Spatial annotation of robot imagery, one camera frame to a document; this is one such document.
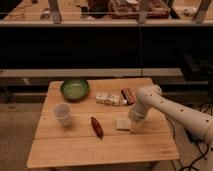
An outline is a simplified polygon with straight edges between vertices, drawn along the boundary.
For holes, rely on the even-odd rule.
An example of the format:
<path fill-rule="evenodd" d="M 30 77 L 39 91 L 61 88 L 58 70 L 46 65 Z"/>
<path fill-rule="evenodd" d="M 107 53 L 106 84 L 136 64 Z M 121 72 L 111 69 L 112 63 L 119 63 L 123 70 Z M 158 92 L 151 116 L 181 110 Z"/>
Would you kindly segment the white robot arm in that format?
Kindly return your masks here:
<path fill-rule="evenodd" d="M 213 143 L 213 116 L 164 98 L 158 85 L 140 87 L 136 90 L 135 96 L 136 101 L 129 113 L 133 121 L 143 120 L 148 111 L 155 108 L 207 144 Z"/>

